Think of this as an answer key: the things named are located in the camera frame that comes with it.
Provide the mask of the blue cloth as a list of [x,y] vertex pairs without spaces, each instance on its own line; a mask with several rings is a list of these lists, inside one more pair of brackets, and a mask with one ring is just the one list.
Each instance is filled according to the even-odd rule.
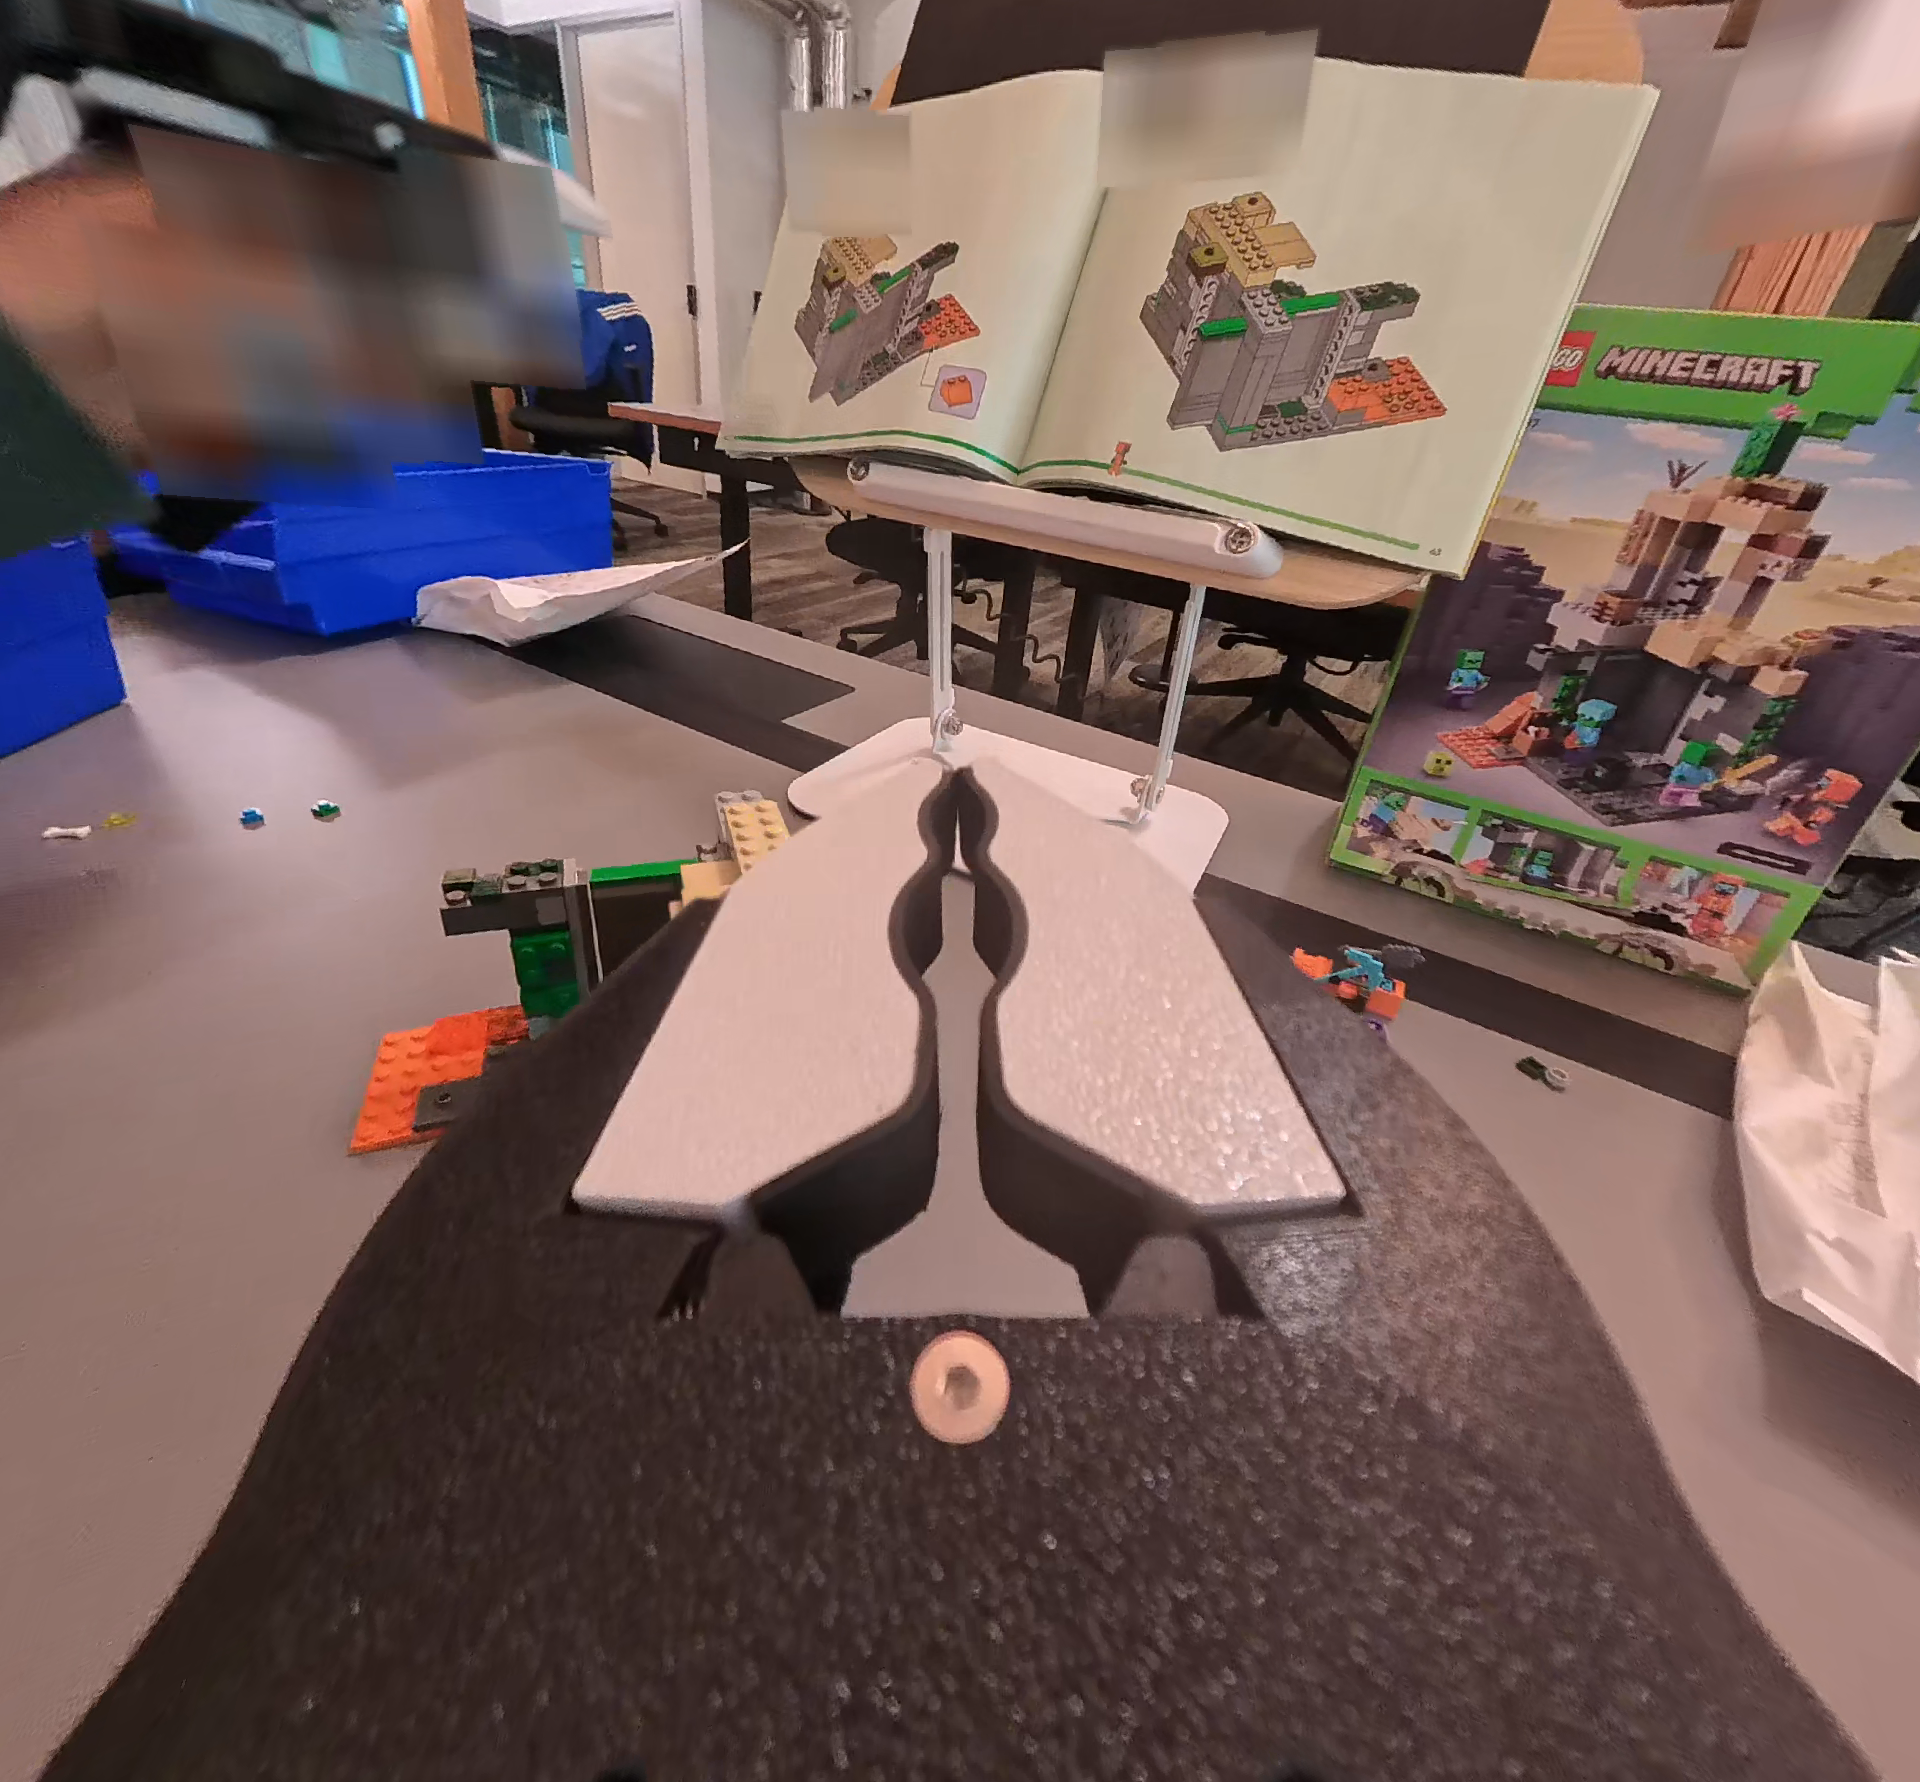
[[653,402],[653,330],[623,289],[578,288],[584,388],[609,402]]

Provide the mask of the person's left forearm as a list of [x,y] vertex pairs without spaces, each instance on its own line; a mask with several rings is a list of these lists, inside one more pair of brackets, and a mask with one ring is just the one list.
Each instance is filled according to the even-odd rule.
[[3,556],[155,520],[155,498],[4,327]]

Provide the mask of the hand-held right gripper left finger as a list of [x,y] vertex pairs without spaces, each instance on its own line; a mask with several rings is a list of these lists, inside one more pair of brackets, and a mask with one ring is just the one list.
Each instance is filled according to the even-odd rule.
[[596,1211],[743,1214],[904,1113],[931,1060],[952,782],[905,761],[742,877],[580,1173]]

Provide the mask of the crumpled white paper bag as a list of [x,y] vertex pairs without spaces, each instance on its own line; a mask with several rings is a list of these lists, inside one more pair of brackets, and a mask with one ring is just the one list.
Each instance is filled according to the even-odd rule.
[[1749,1257],[1769,1301],[1919,1377],[1919,967],[1870,1002],[1803,949],[1769,968],[1736,1060]]
[[710,554],[538,577],[455,577],[420,589],[415,625],[516,646],[625,609],[641,598],[721,565],[750,541]]

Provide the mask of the brown top office desk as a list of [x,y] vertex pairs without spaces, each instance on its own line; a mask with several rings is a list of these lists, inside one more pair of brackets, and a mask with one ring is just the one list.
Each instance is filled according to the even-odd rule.
[[705,478],[715,478],[719,535],[722,544],[724,613],[756,617],[751,497],[766,491],[777,501],[796,502],[802,514],[827,514],[805,491],[790,461],[770,456],[734,456],[722,450],[724,422],[705,414],[686,414],[650,402],[612,402],[612,414],[655,428],[660,461]]

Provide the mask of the white door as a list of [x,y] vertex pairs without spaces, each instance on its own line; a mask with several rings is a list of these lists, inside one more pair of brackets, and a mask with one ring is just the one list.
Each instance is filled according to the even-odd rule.
[[598,237],[604,289],[633,298],[655,341],[655,397],[700,408],[692,164],[675,14],[566,32],[569,113],[585,185],[609,221]]

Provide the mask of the black office chair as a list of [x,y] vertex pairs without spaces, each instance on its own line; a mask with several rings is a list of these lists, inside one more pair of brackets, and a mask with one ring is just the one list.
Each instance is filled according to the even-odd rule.
[[[917,659],[928,657],[925,529],[894,520],[855,517],[825,533],[825,548],[856,569],[856,580],[885,580],[899,592],[891,617],[872,623],[849,623],[837,646],[862,657],[883,655],[912,645]],[[1000,585],[996,635],[981,637],[952,625],[952,645],[993,655],[992,692],[1015,698],[1028,680],[1025,642],[1039,559],[1032,550],[986,539],[959,537],[952,544],[952,585],[959,600],[971,602],[990,582]]]
[[509,422],[523,431],[533,451],[574,457],[630,457],[653,463],[655,428],[614,414],[606,388],[521,388]]
[[1212,592],[1203,617],[1222,625],[1222,648],[1258,645],[1282,657],[1276,672],[1261,675],[1203,681],[1195,670],[1189,672],[1188,699],[1240,698],[1245,701],[1245,709],[1223,726],[1222,737],[1233,737],[1253,721],[1277,729],[1286,716],[1293,716],[1335,748],[1347,763],[1357,761],[1357,748],[1335,726],[1335,719],[1365,724],[1371,715],[1312,685],[1308,672],[1321,667],[1331,674],[1351,674],[1357,666],[1390,662],[1405,641],[1408,609],[1396,604],[1373,604],[1321,612]]

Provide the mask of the pile of small brick figures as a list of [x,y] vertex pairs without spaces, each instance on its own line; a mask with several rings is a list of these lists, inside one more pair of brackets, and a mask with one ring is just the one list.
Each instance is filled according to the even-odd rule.
[[1384,943],[1376,949],[1345,944],[1335,954],[1296,946],[1292,962],[1311,982],[1359,1016],[1376,1032],[1398,1019],[1406,1002],[1406,974],[1426,961],[1412,944]]

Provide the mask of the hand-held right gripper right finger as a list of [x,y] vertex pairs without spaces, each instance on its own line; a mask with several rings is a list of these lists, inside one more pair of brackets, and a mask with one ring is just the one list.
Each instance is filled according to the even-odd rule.
[[964,792],[1015,1116],[1206,1222],[1339,1208],[1343,1179],[1189,886],[1006,763],[967,770]]

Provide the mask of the toy brick set box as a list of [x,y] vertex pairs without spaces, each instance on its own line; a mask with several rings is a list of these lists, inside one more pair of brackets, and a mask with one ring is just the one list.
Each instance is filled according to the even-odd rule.
[[1331,865],[1748,993],[1915,756],[1915,350],[1580,305]]

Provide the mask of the brick building model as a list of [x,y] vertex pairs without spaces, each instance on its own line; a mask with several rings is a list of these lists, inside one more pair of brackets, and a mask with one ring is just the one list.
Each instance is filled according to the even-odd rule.
[[503,931],[516,1003],[384,1034],[349,1150],[436,1139],[509,1049],[571,1014],[683,905],[721,901],[788,835],[781,803],[753,789],[722,791],[715,804],[719,840],[689,861],[585,866],[546,855],[490,875],[448,870],[444,931]]

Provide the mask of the white book stand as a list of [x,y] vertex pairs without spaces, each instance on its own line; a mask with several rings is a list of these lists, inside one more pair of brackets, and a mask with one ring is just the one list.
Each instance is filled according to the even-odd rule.
[[[1182,509],[1023,491],[864,456],[799,457],[795,473],[817,498],[835,507],[922,528],[931,710],[811,768],[788,787],[788,804],[808,817],[823,817],[849,806],[902,761],[926,760],[948,768],[1000,761],[1092,819],[1131,831],[1188,886],[1200,881],[1229,829],[1229,815],[1218,803],[1169,787],[1208,592],[1213,586],[1314,612],[1343,612],[1386,602],[1426,579],[1424,572],[1362,554],[1276,539],[1257,525]],[[1147,778],[1002,737],[961,719],[950,655],[952,544],[959,535],[1084,559],[1182,585],[1184,605],[1163,731]]]

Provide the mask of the instruction booklet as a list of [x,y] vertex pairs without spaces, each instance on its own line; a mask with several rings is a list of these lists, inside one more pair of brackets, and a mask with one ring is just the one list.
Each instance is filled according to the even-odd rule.
[[904,107],[909,215],[781,215],[722,444],[921,460],[1460,575],[1654,93],[1319,61],[1277,167],[1112,188],[1101,75]]

